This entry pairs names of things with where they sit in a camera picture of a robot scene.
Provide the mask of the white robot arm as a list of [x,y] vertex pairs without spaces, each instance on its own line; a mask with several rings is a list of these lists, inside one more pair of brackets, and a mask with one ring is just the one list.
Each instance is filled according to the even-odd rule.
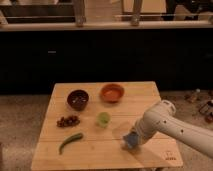
[[213,131],[174,117],[176,108],[161,100],[147,109],[133,127],[133,146],[147,143],[157,132],[168,135],[213,159]]

